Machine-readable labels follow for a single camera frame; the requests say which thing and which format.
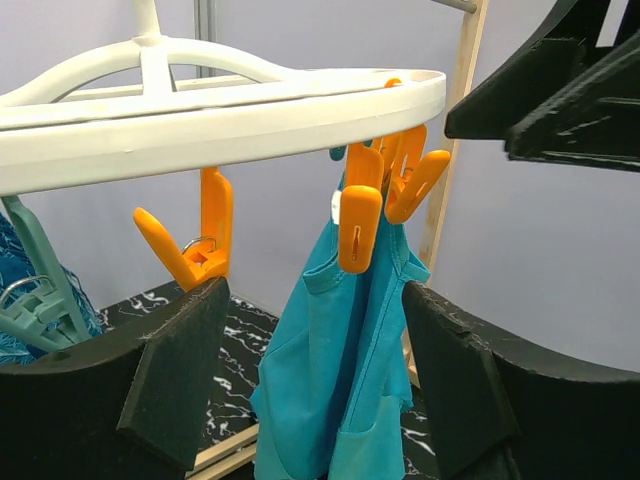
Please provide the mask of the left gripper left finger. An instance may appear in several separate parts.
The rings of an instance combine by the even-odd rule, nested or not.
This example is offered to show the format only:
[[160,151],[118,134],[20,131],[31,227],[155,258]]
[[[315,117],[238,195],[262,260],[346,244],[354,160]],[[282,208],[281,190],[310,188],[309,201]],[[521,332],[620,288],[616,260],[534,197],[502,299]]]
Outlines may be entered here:
[[101,336],[1,369],[5,479],[181,479],[229,306],[218,278]]

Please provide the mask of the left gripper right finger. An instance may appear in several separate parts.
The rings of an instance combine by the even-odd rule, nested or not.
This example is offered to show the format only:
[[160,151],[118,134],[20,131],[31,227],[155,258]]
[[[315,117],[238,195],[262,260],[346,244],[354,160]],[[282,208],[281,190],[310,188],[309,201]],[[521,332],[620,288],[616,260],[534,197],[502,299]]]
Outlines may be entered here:
[[639,376],[550,350],[408,283],[402,294],[443,479],[635,479]]

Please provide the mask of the white round clip hanger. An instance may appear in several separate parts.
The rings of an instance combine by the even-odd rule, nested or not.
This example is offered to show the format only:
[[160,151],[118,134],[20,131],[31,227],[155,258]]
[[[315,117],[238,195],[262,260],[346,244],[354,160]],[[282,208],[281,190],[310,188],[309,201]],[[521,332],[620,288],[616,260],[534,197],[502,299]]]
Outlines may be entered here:
[[299,70],[160,31],[46,70],[1,98],[1,192],[19,195],[329,149],[438,116],[442,72]]

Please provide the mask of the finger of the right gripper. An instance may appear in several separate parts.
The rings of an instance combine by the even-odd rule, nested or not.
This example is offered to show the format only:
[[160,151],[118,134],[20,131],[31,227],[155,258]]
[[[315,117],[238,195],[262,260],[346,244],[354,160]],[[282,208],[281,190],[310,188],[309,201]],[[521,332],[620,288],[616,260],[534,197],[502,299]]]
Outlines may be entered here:
[[512,161],[639,169],[639,4],[597,43],[609,4],[558,1],[534,33],[451,108],[450,139],[501,140]]

